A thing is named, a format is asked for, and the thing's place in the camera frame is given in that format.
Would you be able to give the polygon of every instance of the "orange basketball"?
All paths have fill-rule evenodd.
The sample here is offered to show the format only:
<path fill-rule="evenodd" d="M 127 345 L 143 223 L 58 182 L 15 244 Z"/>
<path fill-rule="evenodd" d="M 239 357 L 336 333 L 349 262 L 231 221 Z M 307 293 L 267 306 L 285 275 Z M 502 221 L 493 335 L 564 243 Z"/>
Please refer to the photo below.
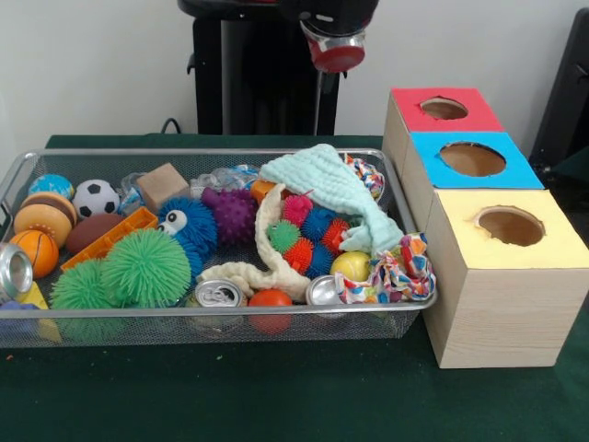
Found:
<path fill-rule="evenodd" d="M 33 265 L 33 277 L 47 276 L 59 261 L 59 249 L 52 237 L 39 230 L 20 232 L 10 242 L 18 245 L 27 253 Z"/>

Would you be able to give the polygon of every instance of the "wire mesh basket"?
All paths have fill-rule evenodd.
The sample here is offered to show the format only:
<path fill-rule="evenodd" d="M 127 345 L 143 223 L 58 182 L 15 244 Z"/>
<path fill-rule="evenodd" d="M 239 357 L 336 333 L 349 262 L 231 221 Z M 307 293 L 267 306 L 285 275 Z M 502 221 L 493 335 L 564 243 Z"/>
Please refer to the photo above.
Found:
<path fill-rule="evenodd" d="M 1 235 L 13 235 L 12 220 L 39 176 L 54 173 L 74 185 L 100 178 L 113 185 L 132 172 L 149 171 L 170 162 L 187 180 L 221 167 L 262 164 L 292 149 L 75 149 L 43 150 L 19 157 L 0 185 L 4 219 Z M 414 231 L 407 202 L 387 158 L 372 149 L 342 149 L 374 164 L 387 185 L 379 201 L 404 231 Z M 61 263 L 71 258 L 62 250 Z M 255 247 L 219 252 L 205 264 L 250 262 L 263 269 Z M 59 266 L 37 281 L 51 303 Z M 400 338 L 425 302 L 386 305 L 293 306 L 285 308 L 114 308 L 102 310 L 0 310 L 0 347 L 143 345 Z"/>

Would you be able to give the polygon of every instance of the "black cable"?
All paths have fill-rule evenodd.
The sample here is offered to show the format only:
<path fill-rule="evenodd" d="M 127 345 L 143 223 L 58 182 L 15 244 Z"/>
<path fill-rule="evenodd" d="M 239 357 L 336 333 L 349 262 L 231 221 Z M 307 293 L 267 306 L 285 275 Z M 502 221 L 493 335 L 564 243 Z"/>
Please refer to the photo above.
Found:
<path fill-rule="evenodd" d="M 169 124 L 172 123 L 174 124 L 174 127 L 176 128 L 176 133 L 177 134 L 181 134 L 182 130 L 180 129 L 180 125 L 178 124 L 178 122 L 176 121 L 175 118 L 168 118 L 166 120 L 166 122 L 164 123 L 164 125 L 162 126 L 162 130 L 160 131 L 161 134 L 165 134 L 167 127 L 169 126 Z"/>

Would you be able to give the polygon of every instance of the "football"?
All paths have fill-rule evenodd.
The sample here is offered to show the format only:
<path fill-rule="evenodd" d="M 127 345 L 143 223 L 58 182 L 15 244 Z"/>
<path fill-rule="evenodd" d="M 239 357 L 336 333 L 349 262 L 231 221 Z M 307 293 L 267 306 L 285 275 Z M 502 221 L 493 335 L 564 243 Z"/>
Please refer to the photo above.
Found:
<path fill-rule="evenodd" d="M 77 186 L 72 204 L 81 219 L 92 215 L 116 214 L 121 198 L 104 180 L 88 180 Z"/>

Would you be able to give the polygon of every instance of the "wooden box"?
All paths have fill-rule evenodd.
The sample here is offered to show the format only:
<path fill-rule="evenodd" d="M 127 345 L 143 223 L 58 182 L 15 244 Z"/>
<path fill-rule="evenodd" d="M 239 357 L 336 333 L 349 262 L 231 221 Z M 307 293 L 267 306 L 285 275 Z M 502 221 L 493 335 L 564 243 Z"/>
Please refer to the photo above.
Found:
<path fill-rule="evenodd" d="M 146 173 L 137 180 L 137 184 L 141 189 L 141 196 L 145 201 L 145 206 L 153 214 L 157 214 L 167 200 L 191 195 L 188 182 L 182 178 L 170 163 Z"/>
<path fill-rule="evenodd" d="M 383 151 L 399 178 L 414 132 L 504 132 L 491 107 L 473 88 L 393 88 L 387 111 Z"/>
<path fill-rule="evenodd" d="M 437 189 L 543 189 L 506 133 L 413 133 L 401 184 L 417 228 L 426 227 Z"/>
<path fill-rule="evenodd" d="M 426 228 L 441 368 L 552 366 L 589 289 L 589 250 L 549 191 L 436 191 Z"/>

